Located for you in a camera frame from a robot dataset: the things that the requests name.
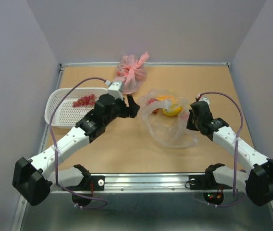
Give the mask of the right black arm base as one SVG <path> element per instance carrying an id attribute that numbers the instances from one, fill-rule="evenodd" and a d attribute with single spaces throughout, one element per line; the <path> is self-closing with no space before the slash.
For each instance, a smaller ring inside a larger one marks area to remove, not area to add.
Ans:
<path id="1" fill-rule="evenodd" d="M 205 174 L 189 175 L 185 188 L 200 191 L 203 198 L 201 202 L 206 202 L 208 205 L 215 207 L 223 207 L 224 190 L 232 189 L 228 185 L 216 183 L 214 179 L 206 177 Z"/>

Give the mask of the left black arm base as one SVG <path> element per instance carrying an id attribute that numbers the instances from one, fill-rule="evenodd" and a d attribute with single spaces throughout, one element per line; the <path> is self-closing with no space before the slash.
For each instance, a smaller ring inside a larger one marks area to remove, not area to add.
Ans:
<path id="1" fill-rule="evenodd" d="M 81 210 L 100 209 L 108 202 L 106 199 L 94 196 L 94 192 L 102 192 L 105 187 L 105 176 L 103 175 L 81 175 L 77 182 L 61 183 L 60 189 L 72 195 L 74 207 Z"/>

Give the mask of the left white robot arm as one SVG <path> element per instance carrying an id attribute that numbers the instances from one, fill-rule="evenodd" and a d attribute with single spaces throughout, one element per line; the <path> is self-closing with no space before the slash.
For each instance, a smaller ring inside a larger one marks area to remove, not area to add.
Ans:
<path id="1" fill-rule="evenodd" d="M 90 110 L 60 140 L 55 141 L 45 151 L 16 161 L 13 172 L 13 187 L 29 202 L 36 206 L 43 202 L 51 192 L 52 182 L 48 177 L 58 173 L 58 165 L 79 149 L 89 145 L 102 135 L 106 127 L 116 118 L 136 117 L 140 106 L 133 96 L 127 96 L 127 102 L 103 94 Z"/>

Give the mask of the red grape bunch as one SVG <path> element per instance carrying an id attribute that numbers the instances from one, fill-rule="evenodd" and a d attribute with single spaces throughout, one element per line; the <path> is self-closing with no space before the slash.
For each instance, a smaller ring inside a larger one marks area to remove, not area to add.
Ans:
<path id="1" fill-rule="evenodd" d="M 85 95 L 79 98 L 77 101 L 74 101 L 72 106 L 73 107 L 94 106 L 96 99 L 97 97 L 95 94 Z"/>

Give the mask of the clear plastic fruit bag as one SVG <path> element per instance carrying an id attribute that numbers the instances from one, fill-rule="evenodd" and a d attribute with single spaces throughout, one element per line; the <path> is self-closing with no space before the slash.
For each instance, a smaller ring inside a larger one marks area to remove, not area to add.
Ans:
<path id="1" fill-rule="evenodd" d="M 158 96 L 171 95 L 175 101 L 163 100 L 154 102 L 146 108 L 147 101 Z M 165 148 L 189 148 L 197 145 L 198 139 L 194 132 L 186 128 L 189 117 L 189 101 L 172 91 L 162 89 L 152 89 L 138 99 L 140 110 L 137 117 L 142 123 L 142 128 L 146 130 L 156 143 Z M 171 105 L 177 104 L 183 108 L 178 116 L 165 116 L 163 109 L 168 109 Z M 161 108 L 156 114 L 152 110 Z"/>

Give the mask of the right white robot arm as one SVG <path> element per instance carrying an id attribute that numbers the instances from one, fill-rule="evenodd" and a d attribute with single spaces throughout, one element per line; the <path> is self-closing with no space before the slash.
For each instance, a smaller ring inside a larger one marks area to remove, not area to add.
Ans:
<path id="1" fill-rule="evenodd" d="M 199 131 L 223 147 L 244 169 L 237 171 L 220 163 L 210 165 L 204 174 L 191 177 L 189 184 L 192 190 L 214 190 L 222 184 L 245 193 L 257 206 L 273 200 L 273 159 L 237 137 L 223 119 L 214 119 L 207 102 L 191 104 L 187 128 Z"/>

